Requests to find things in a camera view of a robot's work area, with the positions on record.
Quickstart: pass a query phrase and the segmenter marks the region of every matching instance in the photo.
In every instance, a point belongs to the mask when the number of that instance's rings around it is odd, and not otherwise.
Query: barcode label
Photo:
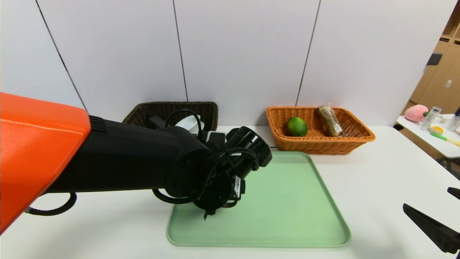
[[[240,188],[241,188],[241,179],[236,176],[235,177],[235,193],[237,197],[240,197]]]

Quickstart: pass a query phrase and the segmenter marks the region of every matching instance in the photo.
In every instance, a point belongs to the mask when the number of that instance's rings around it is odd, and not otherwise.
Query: yellow object
[[[438,135],[442,135],[444,133],[444,130],[441,127],[438,126],[432,126],[428,129],[430,133],[435,133]]]
[[[292,117],[287,122],[287,129],[293,137],[305,137],[307,135],[307,124],[302,118]]]
[[[447,141],[447,142],[450,142],[450,143],[453,143],[453,144],[455,144],[455,145],[457,145],[457,146],[460,147],[460,142],[458,142],[458,141],[451,140],[451,139],[446,139],[446,141]]]

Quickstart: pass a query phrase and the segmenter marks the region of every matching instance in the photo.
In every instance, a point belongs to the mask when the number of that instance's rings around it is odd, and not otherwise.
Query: green toothbrush
[[[435,136],[435,137],[438,137],[438,138],[440,138],[440,139],[442,139],[442,140],[445,140],[445,141],[447,141],[447,142],[454,143],[455,145],[457,145],[457,146],[460,147],[460,142],[458,142],[458,141],[448,139],[448,138],[446,138],[445,136],[441,136],[441,135],[436,134],[436,133],[431,133],[431,135],[433,135],[433,136]]]

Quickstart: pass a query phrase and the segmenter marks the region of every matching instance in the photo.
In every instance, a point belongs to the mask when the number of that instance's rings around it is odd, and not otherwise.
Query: black cable
[[[231,203],[225,203],[224,205],[222,205],[223,208],[231,208],[231,207],[234,207],[236,205],[238,201],[235,200],[234,202],[231,202]]]
[[[203,129],[201,128],[201,121],[200,121],[200,118],[198,118],[198,115],[190,110],[190,109],[179,109],[177,111],[174,111],[173,113],[171,113],[168,118],[166,119],[166,123],[165,123],[165,128],[168,126],[168,123],[169,123],[169,120],[171,119],[171,117],[174,115],[174,114],[177,114],[179,112],[189,112],[191,113],[194,117],[195,117],[195,120],[196,120],[196,123],[198,123],[198,139],[200,141],[203,141]]]
[[[198,193],[196,193],[195,195],[185,197],[185,198],[172,198],[172,197],[168,197],[168,196],[162,194],[158,189],[152,189],[152,191],[153,191],[153,194],[155,194],[155,196],[158,199],[160,199],[161,201],[164,201],[164,202],[167,202],[167,203],[172,203],[172,204],[189,203],[189,202],[192,202],[192,201],[198,199],[200,197],[200,195],[201,195],[201,194],[197,195]]]
[[[69,194],[70,194],[69,200],[64,205],[60,206],[57,209],[43,211],[43,210],[37,210],[37,209],[29,207],[25,212],[28,214],[38,215],[38,216],[55,216],[55,215],[64,213],[68,211],[71,207],[73,207],[75,205],[75,202],[77,201],[76,193],[69,193]]]
[[[184,203],[189,203],[193,202],[194,200],[198,199],[203,193],[204,190],[207,186],[207,183],[209,181],[209,178],[211,177],[213,171],[215,170],[216,166],[222,162],[222,160],[226,159],[227,157],[230,157],[233,154],[236,153],[241,153],[242,155],[248,155],[250,156],[253,161],[254,161],[254,167],[253,170],[259,169],[259,160],[257,159],[257,155],[254,151],[244,148],[244,147],[232,147],[227,150],[223,150],[217,154],[215,154],[212,157],[212,160],[208,162],[207,166],[204,167],[204,171],[208,172],[208,175],[205,177],[205,181],[201,185],[201,189],[193,194],[192,196],[189,197],[184,197],[184,198],[172,198],[168,197],[164,194],[162,194],[158,189],[152,189],[153,194],[160,199],[161,201],[172,203],[172,204],[184,204]]]

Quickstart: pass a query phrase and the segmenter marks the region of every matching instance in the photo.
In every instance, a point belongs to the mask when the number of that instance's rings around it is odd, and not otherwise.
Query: green tray
[[[350,240],[311,158],[301,152],[273,152],[267,167],[246,177],[235,207],[206,221],[203,215],[194,204],[175,205],[168,240],[197,247],[341,247]]]

